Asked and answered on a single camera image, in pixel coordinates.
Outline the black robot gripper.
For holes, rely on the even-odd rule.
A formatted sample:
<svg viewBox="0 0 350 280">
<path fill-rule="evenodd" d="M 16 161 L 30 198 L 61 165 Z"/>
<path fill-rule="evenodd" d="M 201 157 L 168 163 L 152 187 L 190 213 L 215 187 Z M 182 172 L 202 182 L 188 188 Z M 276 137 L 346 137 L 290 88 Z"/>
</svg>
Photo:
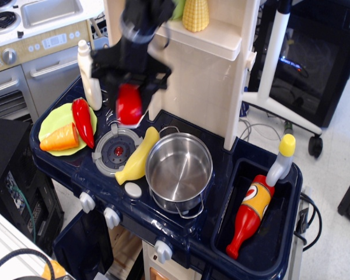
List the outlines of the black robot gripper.
<svg viewBox="0 0 350 280">
<path fill-rule="evenodd" d="M 130 43 L 121 39 L 109 48 L 93 50 L 92 77 L 105 84 L 107 103 L 116 109 L 120 85 L 139 85 L 142 112 L 145 113 L 158 89 L 167 89 L 167 79 L 172 70 L 148 53 L 148 44 Z"/>
</svg>

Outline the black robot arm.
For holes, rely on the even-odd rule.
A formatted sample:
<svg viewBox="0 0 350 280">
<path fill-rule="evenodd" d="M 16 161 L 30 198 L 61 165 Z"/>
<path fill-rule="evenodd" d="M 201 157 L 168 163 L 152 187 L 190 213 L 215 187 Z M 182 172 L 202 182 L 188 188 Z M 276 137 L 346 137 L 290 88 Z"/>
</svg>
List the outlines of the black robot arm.
<svg viewBox="0 0 350 280">
<path fill-rule="evenodd" d="M 152 95 L 167 88 L 172 70 L 148 53 L 157 29 L 170 20 L 173 1 L 126 1 L 119 17 L 121 38 L 109 48 L 91 52 L 92 77 L 103 82 L 108 105 L 116 109 L 118 90 L 129 83 L 138 87 L 145 112 Z"/>
</svg>

